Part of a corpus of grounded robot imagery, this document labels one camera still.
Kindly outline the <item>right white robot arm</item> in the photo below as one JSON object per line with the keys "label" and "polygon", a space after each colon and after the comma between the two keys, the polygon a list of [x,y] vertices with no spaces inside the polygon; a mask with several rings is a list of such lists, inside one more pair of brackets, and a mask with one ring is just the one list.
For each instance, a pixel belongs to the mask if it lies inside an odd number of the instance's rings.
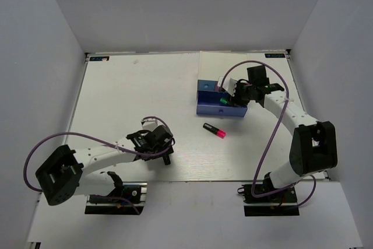
{"label": "right white robot arm", "polygon": [[262,167],[281,125],[292,136],[290,153],[285,164],[265,175],[259,191],[255,189],[258,173],[255,173],[252,182],[251,195],[254,198],[265,197],[275,202],[284,195],[285,190],[303,178],[335,168],[338,158],[335,126],[329,121],[317,120],[294,104],[286,82],[281,85],[270,83],[266,74],[268,68],[266,64],[248,68],[248,84],[237,82],[235,96],[243,101],[259,103],[277,118],[258,167]]}

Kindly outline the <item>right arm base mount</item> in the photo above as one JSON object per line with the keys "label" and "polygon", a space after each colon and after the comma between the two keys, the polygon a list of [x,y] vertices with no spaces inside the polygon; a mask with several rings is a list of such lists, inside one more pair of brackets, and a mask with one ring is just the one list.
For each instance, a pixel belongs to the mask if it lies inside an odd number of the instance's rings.
{"label": "right arm base mount", "polygon": [[295,188],[289,188],[271,196],[255,198],[251,194],[251,184],[244,184],[237,189],[244,198],[245,217],[280,217],[299,216]]}

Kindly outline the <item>orange cap highlighter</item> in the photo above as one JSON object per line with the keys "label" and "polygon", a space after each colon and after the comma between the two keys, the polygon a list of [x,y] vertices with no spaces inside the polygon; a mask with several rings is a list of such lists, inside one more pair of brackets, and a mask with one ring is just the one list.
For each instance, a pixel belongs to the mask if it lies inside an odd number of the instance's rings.
{"label": "orange cap highlighter", "polygon": [[169,166],[171,164],[171,159],[169,154],[165,154],[162,156],[163,162],[166,166]]}

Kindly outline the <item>pink cap highlighter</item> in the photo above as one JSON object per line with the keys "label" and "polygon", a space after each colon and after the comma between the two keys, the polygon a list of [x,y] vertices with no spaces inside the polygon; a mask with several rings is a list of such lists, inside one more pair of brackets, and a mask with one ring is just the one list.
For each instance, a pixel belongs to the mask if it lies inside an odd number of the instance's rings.
{"label": "pink cap highlighter", "polygon": [[210,133],[218,136],[219,138],[223,139],[225,136],[226,136],[226,133],[208,123],[204,123],[203,124],[203,128],[207,131],[209,131]]}

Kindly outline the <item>white drawer organizer box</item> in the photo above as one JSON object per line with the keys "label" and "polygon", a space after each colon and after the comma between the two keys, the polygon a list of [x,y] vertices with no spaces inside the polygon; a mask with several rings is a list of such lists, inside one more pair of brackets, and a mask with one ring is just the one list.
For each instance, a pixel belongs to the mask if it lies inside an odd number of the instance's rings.
{"label": "white drawer organizer box", "polygon": [[219,77],[223,77],[232,66],[248,59],[249,55],[245,53],[201,51],[198,80],[218,81]]}

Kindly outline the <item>green cap highlighter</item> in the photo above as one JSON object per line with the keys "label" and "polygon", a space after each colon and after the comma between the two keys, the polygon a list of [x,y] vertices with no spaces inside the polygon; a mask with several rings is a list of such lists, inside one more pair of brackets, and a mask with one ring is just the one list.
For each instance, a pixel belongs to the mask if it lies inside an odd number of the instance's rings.
{"label": "green cap highlighter", "polygon": [[235,104],[232,103],[231,101],[229,101],[229,99],[226,99],[226,98],[221,98],[220,99],[220,102],[226,106],[231,106],[231,107],[235,107]]}

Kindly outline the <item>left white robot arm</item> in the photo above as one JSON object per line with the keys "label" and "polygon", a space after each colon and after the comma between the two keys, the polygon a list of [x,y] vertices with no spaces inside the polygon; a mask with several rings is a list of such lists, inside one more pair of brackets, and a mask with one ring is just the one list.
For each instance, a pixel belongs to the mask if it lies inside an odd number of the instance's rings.
{"label": "left white robot arm", "polygon": [[74,195],[98,195],[111,202],[126,201],[122,180],[110,168],[122,163],[162,158],[170,164],[174,135],[166,125],[143,125],[114,143],[98,139],[99,146],[74,150],[57,147],[36,170],[40,191],[50,206]]}

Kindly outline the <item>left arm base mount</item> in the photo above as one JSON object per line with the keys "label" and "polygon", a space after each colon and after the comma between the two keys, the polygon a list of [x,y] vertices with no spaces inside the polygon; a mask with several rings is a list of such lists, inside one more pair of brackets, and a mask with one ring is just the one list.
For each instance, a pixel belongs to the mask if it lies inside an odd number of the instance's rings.
{"label": "left arm base mount", "polygon": [[145,207],[147,183],[123,183],[108,195],[89,195],[86,215],[127,215],[138,216]]}

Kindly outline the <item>small light blue drawer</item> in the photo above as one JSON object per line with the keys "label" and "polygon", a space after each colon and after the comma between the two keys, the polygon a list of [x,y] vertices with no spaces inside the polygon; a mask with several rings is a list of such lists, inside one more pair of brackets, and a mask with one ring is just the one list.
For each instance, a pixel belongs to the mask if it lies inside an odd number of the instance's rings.
{"label": "small light blue drawer", "polygon": [[217,81],[215,80],[198,80],[198,91],[215,91]]}

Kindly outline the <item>pink drawer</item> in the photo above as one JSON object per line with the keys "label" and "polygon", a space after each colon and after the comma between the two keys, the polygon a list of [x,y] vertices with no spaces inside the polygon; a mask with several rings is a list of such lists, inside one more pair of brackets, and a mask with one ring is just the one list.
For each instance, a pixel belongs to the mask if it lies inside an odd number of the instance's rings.
{"label": "pink drawer", "polygon": [[216,86],[215,86],[215,91],[222,92],[223,88],[217,83]]}

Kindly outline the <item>wide blue bottom drawer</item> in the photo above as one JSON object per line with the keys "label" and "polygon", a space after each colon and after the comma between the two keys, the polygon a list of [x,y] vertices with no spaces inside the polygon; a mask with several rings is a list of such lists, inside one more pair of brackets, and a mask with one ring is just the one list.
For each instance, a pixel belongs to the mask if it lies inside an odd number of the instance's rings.
{"label": "wide blue bottom drawer", "polygon": [[247,107],[234,107],[222,103],[221,99],[228,99],[228,93],[215,91],[197,92],[196,113],[198,115],[215,115],[223,117],[244,117]]}

